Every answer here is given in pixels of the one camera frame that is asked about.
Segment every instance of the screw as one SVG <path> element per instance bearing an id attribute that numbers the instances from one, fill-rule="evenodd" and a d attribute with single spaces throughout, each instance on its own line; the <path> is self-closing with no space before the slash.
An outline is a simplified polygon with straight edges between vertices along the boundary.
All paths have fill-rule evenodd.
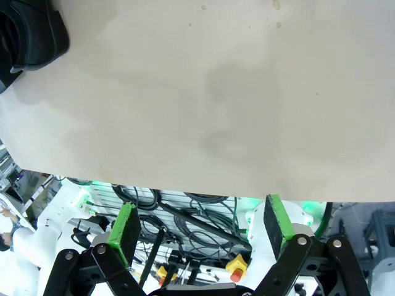
<path id="1" fill-rule="evenodd" d="M 106 246 L 105 245 L 101 245 L 100 247 L 98 247 L 98 254 L 102 255 L 106 252 Z"/>
<path id="2" fill-rule="evenodd" d="M 333 241 L 333 245 L 334 245 L 336 248 L 340 248 L 340 247 L 341 247 L 341 241 L 338 240 L 338 239 L 335 239 L 335 240 Z"/>
<path id="3" fill-rule="evenodd" d="M 300 237 L 297 239 L 297 242 L 299 245 L 306 245 L 307 239 L 305 239 L 304 237 Z"/>
<path id="4" fill-rule="evenodd" d="M 65 258 L 66 258 L 66 260 L 71 260 L 73 258 L 73 253 L 67 252 Z"/>

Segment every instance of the bundle of cables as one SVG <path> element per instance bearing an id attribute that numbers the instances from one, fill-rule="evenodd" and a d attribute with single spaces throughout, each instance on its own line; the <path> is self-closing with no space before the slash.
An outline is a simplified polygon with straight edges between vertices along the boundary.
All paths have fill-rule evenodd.
<path id="1" fill-rule="evenodd" d="M 156 189 L 150 189 L 153 194 L 152 201 L 139 200 L 139 195 L 135 187 L 135 195 L 129 192 L 129 188 L 123 185 L 111 184 L 117 197 L 119 197 L 124 203 L 131 202 L 136 205 L 137 208 L 144 211 L 153 211 L 158 207 L 158 202 L 162 199 L 160 191 Z"/>
<path id="2" fill-rule="evenodd" d="M 201 207 L 200 203 L 198 203 L 198 205 L 200 206 L 200 209 L 185 208 L 183 211 L 189 215 L 197 216 L 204 220 L 209 220 L 209 222 L 217 228 L 232 235 L 239 236 L 239 227 L 235 219 L 229 219 L 228 217 L 215 211 L 205 210 Z M 191 231 L 186 224 L 186 221 L 178 216 L 174 216 L 174 223 L 176 224 L 177 228 L 189 238 L 189 242 L 193 246 L 193 249 L 189 251 L 190 257 L 197 259 L 213 257 L 222 258 L 231 253 L 231 249 L 234 246 L 233 243 L 219 243 L 218 240 L 212 235 L 208 234 L 207 231 Z M 207 252 L 203 252 L 202 249 L 215 249 L 215 252 L 207 254 Z M 220 255 L 221 250 L 225 251 L 226 254 Z"/>
<path id="3" fill-rule="evenodd" d="M 196 200 L 197 202 L 202 202 L 204 204 L 216 204 L 217 202 L 223 202 L 228 198 L 228 196 L 197 194 L 188 192 L 184 192 L 184 194 L 190 199 Z"/>
<path id="4" fill-rule="evenodd" d="M 145 242 L 147 244 L 155 243 L 159 230 L 164 229 L 165 237 L 162 241 L 163 244 L 168 244 L 173 242 L 178 245 L 181 245 L 183 243 L 182 240 L 176 234 L 172 233 L 167 229 L 166 225 L 162 222 L 162 220 L 160 220 L 158 217 L 154 215 L 140 215 L 140 223 L 141 223 L 141 233 L 139 240 L 141 242 Z M 147 227 L 148 224 L 151 227 L 153 226 L 154 228 L 156 228 L 157 231 L 153 232 L 152 230 L 149 230 Z"/>
<path id="5" fill-rule="evenodd" d="M 92 181 L 76 179 L 76 178 L 69 178 L 69 177 L 67 177 L 67 179 L 69 181 L 73 182 L 74 184 L 77 184 L 77 185 L 80 185 L 80 186 L 87 186 L 87 185 L 90 185 L 92 183 Z"/>

